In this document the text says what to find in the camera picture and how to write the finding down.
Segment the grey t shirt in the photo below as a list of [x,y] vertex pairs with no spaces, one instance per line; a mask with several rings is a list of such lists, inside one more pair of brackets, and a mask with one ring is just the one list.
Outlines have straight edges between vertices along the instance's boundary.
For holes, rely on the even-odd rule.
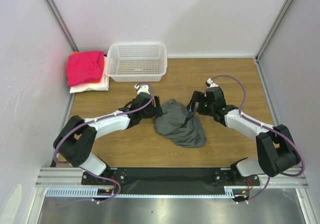
[[157,134],[184,148],[205,146],[207,138],[201,121],[182,103],[170,99],[161,106],[162,115],[157,117],[154,129]]

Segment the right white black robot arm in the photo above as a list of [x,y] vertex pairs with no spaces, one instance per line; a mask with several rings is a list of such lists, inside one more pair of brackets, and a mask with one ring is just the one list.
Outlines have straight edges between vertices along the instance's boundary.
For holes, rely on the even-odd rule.
[[286,170],[301,162],[285,125],[267,125],[241,114],[238,107],[226,104],[220,87],[209,87],[205,92],[194,91],[187,109],[213,117],[216,122],[255,142],[257,157],[235,162],[235,169],[230,172],[230,179],[236,185],[242,185],[253,174],[284,175]]

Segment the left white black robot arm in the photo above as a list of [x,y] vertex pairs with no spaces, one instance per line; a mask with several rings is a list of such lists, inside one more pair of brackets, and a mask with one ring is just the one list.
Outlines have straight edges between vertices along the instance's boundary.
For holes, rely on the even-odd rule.
[[162,113],[160,98],[141,92],[124,107],[106,116],[89,119],[72,116],[55,139],[53,148],[72,167],[85,170],[97,183],[105,184],[112,171],[105,161],[92,153],[95,140],[138,125],[142,119],[160,117]]

